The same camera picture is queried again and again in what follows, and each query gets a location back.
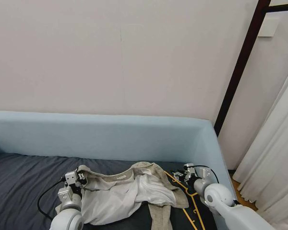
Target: fabric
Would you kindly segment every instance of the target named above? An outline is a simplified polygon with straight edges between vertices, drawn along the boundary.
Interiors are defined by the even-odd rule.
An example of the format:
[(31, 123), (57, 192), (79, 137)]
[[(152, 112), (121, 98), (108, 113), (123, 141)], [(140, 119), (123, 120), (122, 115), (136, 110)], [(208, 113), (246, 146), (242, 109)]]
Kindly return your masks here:
[(233, 179), (263, 218), (288, 230), (288, 79)]
[(153, 212), (152, 229), (169, 230), (172, 229), (169, 207), (189, 206), (183, 191), (172, 186), (163, 169), (155, 163), (139, 162), (116, 175), (96, 173), (85, 165), (79, 166), (78, 171), (88, 180), (83, 189), (81, 210), (85, 223), (104, 225), (127, 218), (147, 201)]
[[(42, 157), (20, 154), (0, 154), (0, 230), (48, 230), (51, 221), (38, 212), (38, 197), (53, 185), (66, 172), (85, 164), (95, 172), (117, 174), (131, 167), (134, 161), (93, 160), (77, 157)], [(184, 163), (156, 162), (170, 172), (179, 169)], [(63, 183), (55, 186), (41, 199), (41, 208), (51, 217), (56, 215), (55, 207), (60, 204), (58, 190)], [(196, 200), (206, 229), (215, 230), (215, 222), (209, 209)], [(189, 215), (193, 210), (186, 209)], [(201, 229), (198, 218), (194, 224)], [(170, 222), (174, 230), (191, 229), (190, 222), (180, 208), (172, 208)], [(85, 224), (84, 230), (148, 230), (152, 219), (147, 203), (142, 203), (129, 218), (107, 225)]]

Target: wall switch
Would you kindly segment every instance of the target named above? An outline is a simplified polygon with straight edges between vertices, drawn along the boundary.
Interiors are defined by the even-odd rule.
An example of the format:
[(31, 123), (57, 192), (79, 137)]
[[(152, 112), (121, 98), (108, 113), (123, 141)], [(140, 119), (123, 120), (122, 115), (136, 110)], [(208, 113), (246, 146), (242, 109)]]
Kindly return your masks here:
[(279, 17), (268, 17), (264, 18), (264, 22), (259, 30), (258, 37), (273, 37), (278, 26)]

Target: white cloth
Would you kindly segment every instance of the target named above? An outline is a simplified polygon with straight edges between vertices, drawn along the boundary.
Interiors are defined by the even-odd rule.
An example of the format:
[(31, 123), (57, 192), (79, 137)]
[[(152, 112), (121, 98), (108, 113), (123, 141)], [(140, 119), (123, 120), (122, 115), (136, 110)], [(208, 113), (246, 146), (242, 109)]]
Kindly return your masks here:
[(264, 219), (288, 230), (288, 78), (233, 179)]
[(82, 198), (82, 216), (85, 223), (103, 225), (129, 217), (143, 201), (151, 204), (176, 204), (173, 192), (148, 169), (137, 169), (126, 180), (106, 182), (102, 177), (92, 180)]
[(147, 201), (152, 229), (170, 230), (170, 206), (188, 207), (185, 194), (172, 186), (162, 168), (154, 163), (139, 162), (110, 176), (92, 172), (85, 165), (79, 170), (87, 173), (88, 179), (81, 208), (85, 223), (103, 225), (127, 218)]

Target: dark wooden door frame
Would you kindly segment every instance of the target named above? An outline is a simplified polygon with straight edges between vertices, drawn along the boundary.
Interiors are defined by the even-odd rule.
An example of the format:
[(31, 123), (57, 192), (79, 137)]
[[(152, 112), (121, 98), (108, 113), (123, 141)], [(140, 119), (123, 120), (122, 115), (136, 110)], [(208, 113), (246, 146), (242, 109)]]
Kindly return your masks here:
[(217, 115), (214, 127), (217, 136), (219, 135), (222, 125), (225, 121), (230, 104), (232, 102), (232, 99), (234, 98), (241, 76), (250, 57), (251, 51), (258, 36), (260, 27), (263, 24), (266, 13), (288, 11), (288, 4), (269, 6), (270, 1), (271, 0), (258, 0), (252, 21), (250, 23), (248, 32), (246, 33), (239, 57), (237, 59), (236, 66), (232, 73), (221, 108)]

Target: curtain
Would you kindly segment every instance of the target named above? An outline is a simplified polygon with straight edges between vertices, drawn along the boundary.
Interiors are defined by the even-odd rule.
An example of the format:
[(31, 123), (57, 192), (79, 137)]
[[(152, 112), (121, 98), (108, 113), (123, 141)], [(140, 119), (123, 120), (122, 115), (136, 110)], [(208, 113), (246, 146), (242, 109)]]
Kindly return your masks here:
[(288, 230), (288, 77), (233, 179), (264, 219)]

